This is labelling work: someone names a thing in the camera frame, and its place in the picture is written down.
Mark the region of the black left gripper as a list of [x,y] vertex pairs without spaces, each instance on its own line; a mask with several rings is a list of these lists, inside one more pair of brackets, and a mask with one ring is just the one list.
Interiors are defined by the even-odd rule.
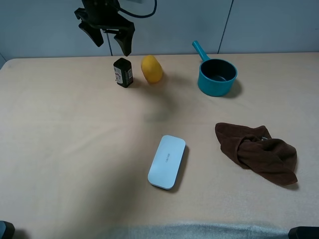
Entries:
[[104,43],[100,29],[119,30],[114,39],[123,54],[132,52],[132,40],[135,32],[134,24],[119,14],[120,4],[117,0],[82,0],[83,8],[75,10],[81,22],[78,26],[100,47]]

